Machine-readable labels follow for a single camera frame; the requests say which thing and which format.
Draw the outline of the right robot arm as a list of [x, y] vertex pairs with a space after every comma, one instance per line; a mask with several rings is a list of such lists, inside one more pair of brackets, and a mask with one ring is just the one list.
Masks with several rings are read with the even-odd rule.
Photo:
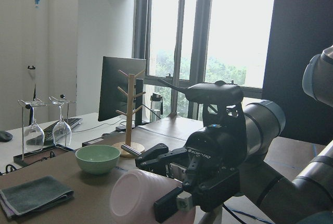
[[203, 105], [203, 128], [183, 147], [157, 144], [136, 158], [139, 169], [181, 181], [153, 205], [159, 222], [199, 206], [209, 213], [240, 194], [275, 223], [332, 223], [332, 145], [318, 155], [281, 137], [286, 120], [274, 102], [242, 107], [239, 86], [218, 81], [181, 92]]

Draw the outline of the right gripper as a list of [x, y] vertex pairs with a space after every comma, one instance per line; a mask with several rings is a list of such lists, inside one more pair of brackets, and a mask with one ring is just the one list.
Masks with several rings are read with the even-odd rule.
[[137, 168], [166, 172], [183, 183], [183, 188], [176, 187], [154, 202], [155, 220], [163, 223], [179, 210], [192, 210], [194, 205], [209, 212], [237, 194], [237, 167], [247, 156], [246, 140], [245, 125], [213, 124], [192, 133], [184, 147], [169, 151], [159, 143], [136, 157]]

